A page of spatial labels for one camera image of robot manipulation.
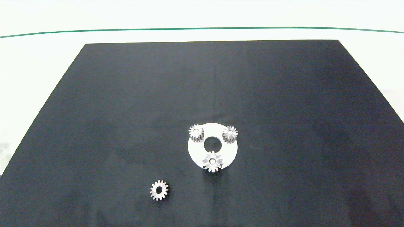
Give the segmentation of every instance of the white disc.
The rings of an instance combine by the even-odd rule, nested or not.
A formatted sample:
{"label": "white disc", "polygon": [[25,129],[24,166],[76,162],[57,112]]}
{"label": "white disc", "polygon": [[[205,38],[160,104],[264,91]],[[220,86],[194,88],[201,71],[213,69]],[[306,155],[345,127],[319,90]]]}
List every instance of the white disc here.
{"label": "white disc", "polygon": [[222,147],[219,151],[214,151],[218,155],[221,156],[223,159],[222,161],[222,169],[228,167],[236,158],[237,155],[237,140],[232,143],[226,143],[223,140],[222,132],[226,126],[218,123],[206,123],[202,125],[204,136],[203,139],[199,142],[188,140],[188,152],[191,156],[192,160],[197,164],[199,167],[203,168],[202,161],[205,159],[207,150],[205,150],[204,142],[205,139],[209,137],[216,137],[222,143]]}

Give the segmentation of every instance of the black surface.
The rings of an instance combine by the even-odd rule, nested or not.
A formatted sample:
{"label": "black surface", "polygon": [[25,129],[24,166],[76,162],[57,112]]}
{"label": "black surface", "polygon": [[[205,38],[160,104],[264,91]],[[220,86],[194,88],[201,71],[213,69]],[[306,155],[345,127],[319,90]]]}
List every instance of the black surface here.
{"label": "black surface", "polygon": [[[207,122],[240,133],[216,175],[187,151]],[[403,141],[336,40],[87,44],[0,180],[0,226],[403,226]]]}

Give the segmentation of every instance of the gear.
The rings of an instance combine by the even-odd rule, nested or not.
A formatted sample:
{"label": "gear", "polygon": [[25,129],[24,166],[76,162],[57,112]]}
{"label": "gear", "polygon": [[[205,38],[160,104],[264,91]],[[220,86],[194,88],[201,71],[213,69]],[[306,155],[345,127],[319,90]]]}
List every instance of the gear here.
{"label": "gear", "polygon": [[234,126],[227,126],[223,129],[223,140],[227,143],[232,143],[237,139],[238,131]]}
{"label": "gear", "polygon": [[151,186],[152,187],[150,188],[150,190],[151,190],[150,193],[151,193],[151,197],[153,197],[153,200],[154,199],[156,199],[156,201],[162,200],[168,194],[167,193],[168,185],[164,181],[154,182],[154,184]]}
{"label": "gear", "polygon": [[193,141],[201,141],[203,139],[203,128],[199,124],[194,124],[189,128],[189,136]]}
{"label": "gear", "polygon": [[219,171],[222,168],[222,158],[214,151],[208,152],[205,159],[202,161],[203,169],[207,169],[208,172]]}

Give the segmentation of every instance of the metal gear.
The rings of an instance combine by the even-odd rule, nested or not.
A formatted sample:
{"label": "metal gear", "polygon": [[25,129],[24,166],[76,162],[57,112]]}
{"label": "metal gear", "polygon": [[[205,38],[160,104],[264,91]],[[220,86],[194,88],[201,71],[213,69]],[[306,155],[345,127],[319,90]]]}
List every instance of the metal gear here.
{"label": "metal gear", "polygon": [[232,143],[237,139],[238,131],[234,126],[227,126],[223,129],[222,137],[227,143]]}
{"label": "metal gear", "polygon": [[[150,193],[151,193],[151,195],[150,195],[150,197],[153,197],[153,200],[155,199],[156,201],[157,200],[162,200],[163,198],[165,198],[166,197],[166,195],[168,194],[167,193],[167,191],[168,191],[168,185],[167,185],[167,183],[166,182],[164,182],[164,181],[158,181],[158,182],[154,182],[154,184],[153,185],[151,185],[152,187],[150,188]],[[158,187],[161,187],[161,192],[160,193],[157,193],[157,188]]]}
{"label": "metal gear", "polygon": [[203,128],[199,124],[194,124],[189,128],[189,136],[191,140],[199,142],[203,139]]}
{"label": "metal gear", "polygon": [[207,169],[208,172],[219,171],[219,168],[222,168],[223,159],[220,155],[216,154],[214,151],[208,152],[206,154],[205,159],[202,160],[203,169]]}

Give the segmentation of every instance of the gear teeth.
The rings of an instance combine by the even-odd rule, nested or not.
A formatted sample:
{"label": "gear teeth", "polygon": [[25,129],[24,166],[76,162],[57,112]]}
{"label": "gear teeth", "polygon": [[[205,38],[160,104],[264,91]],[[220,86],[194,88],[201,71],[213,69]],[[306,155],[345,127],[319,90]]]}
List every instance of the gear teeth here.
{"label": "gear teeth", "polygon": [[220,155],[218,155],[214,151],[208,151],[206,153],[205,159],[202,160],[202,167],[205,170],[207,169],[208,172],[213,173],[215,171],[219,171],[219,168],[221,168],[223,165],[222,161],[223,159]]}
{"label": "gear teeth", "polygon": [[[160,193],[156,192],[156,189],[158,187],[162,188]],[[159,181],[156,181],[155,184],[152,184],[152,187],[150,188],[150,193],[151,193],[150,196],[153,197],[153,200],[156,199],[156,201],[163,200],[163,198],[165,198],[165,196],[168,195],[167,191],[168,191],[167,182],[159,180]]]}
{"label": "gear teeth", "polygon": [[223,140],[227,143],[233,143],[236,141],[238,135],[238,131],[234,126],[227,126],[223,129],[222,137]]}
{"label": "gear teeth", "polygon": [[204,131],[201,125],[194,124],[189,128],[188,131],[192,141],[199,142],[203,139]]}

